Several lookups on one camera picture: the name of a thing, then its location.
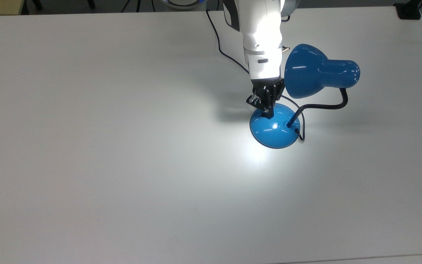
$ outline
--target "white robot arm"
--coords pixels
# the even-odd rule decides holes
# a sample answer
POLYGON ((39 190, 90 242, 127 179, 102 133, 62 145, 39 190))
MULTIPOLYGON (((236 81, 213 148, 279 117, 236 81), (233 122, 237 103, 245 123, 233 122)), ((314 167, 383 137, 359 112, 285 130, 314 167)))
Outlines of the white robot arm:
POLYGON ((268 118, 273 117, 273 106, 284 88, 281 16, 291 15, 299 1, 223 0, 226 23, 243 34, 245 62, 253 83, 253 95, 247 102, 268 118))

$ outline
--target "lamp shade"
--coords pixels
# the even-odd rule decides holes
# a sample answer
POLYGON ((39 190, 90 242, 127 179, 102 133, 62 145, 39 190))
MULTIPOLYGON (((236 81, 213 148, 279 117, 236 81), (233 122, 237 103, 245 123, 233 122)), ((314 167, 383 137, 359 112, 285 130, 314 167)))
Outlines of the lamp shade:
POLYGON ((314 95, 324 87, 350 88, 360 76, 352 60, 329 60, 323 52, 307 44, 297 45, 286 60, 284 84, 293 98, 314 95))

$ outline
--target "black cable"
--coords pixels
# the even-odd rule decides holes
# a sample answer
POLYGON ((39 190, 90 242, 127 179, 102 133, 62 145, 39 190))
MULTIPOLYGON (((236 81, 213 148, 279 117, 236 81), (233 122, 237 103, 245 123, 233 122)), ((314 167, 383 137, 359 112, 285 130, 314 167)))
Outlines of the black cable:
POLYGON ((138 4, 136 5, 136 13, 139 13, 140 6, 141 6, 141 0, 138 0, 138 4))
POLYGON ((125 6, 123 7, 123 9, 122 9, 122 11, 120 12, 120 13, 123 13, 123 11, 125 10, 125 8, 126 8, 126 6, 129 4, 129 0, 128 1, 126 1, 126 4, 125 4, 125 6))
POLYGON ((211 26, 214 30, 214 33, 216 34, 216 38, 218 39, 218 49, 219 52, 221 52, 222 55, 226 56, 227 58, 229 58, 230 60, 232 60, 233 62, 235 62, 237 65, 239 65, 246 73, 249 73, 247 69, 245 69, 245 67, 243 67, 243 65, 241 65, 238 61, 236 61, 233 57, 230 57, 229 55, 225 54, 224 52, 222 52, 221 50, 221 41, 219 40, 219 35, 218 35, 218 31, 216 30, 216 27, 214 26, 214 23, 211 20, 210 14, 209 14, 209 10, 206 10, 206 15, 208 16, 208 19, 211 23, 211 26))
POLYGON ((346 93, 345 88, 340 88, 341 97, 343 97, 343 102, 341 104, 336 105, 326 105, 326 104, 306 104, 298 108, 298 110, 295 112, 293 117, 291 117, 291 120, 288 122, 286 127, 291 127, 291 125, 294 123, 296 118, 302 113, 303 110, 307 108, 315 108, 315 109, 328 109, 328 110, 335 110, 340 109, 346 106, 348 103, 348 94, 346 93))
MULTIPOLYGON (((292 99, 290 99, 289 97, 284 96, 284 95, 281 95, 281 97, 283 97, 284 99, 293 103, 293 105, 295 105, 298 109, 300 108, 299 105, 296 102, 294 102, 292 99)), ((302 117, 302 136, 300 135, 299 129, 296 128, 296 129, 294 129, 294 131, 297 133, 300 140, 304 141, 305 140, 305 117, 304 117, 304 113, 301 112, 300 116, 302 117)))

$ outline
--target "desk lamp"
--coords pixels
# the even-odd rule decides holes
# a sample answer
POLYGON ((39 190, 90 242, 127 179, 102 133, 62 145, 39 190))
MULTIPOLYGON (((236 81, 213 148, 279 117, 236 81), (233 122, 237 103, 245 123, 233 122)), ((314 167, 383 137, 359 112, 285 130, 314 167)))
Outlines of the desk lamp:
POLYGON ((346 89, 359 80, 359 66, 351 60, 329 60, 323 52, 307 44, 292 50, 286 60, 284 84, 293 98, 304 98, 320 92, 324 87, 339 88, 343 102, 338 105, 307 104, 296 112, 277 103, 274 117, 268 119, 261 110, 255 110, 250 120, 253 136, 261 144, 280 149, 293 144, 300 136, 298 116, 304 109, 340 109, 348 102, 346 89))

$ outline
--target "blue lamp base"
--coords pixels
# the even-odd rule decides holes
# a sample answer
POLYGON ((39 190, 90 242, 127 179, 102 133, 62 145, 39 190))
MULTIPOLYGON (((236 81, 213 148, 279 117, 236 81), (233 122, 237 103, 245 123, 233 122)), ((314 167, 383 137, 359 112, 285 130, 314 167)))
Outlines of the blue lamp base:
POLYGON ((261 114, 262 110, 257 109, 250 118, 250 130, 258 142, 267 147, 280 149, 293 144, 297 140, 298 134, 295 129, 300 131, 299 119, 296 119, 291 127, 286 127, 294 115, 294 111, 289 107, 276 104, 274 106, 274 117, 271 119, 262 117, 261 114))

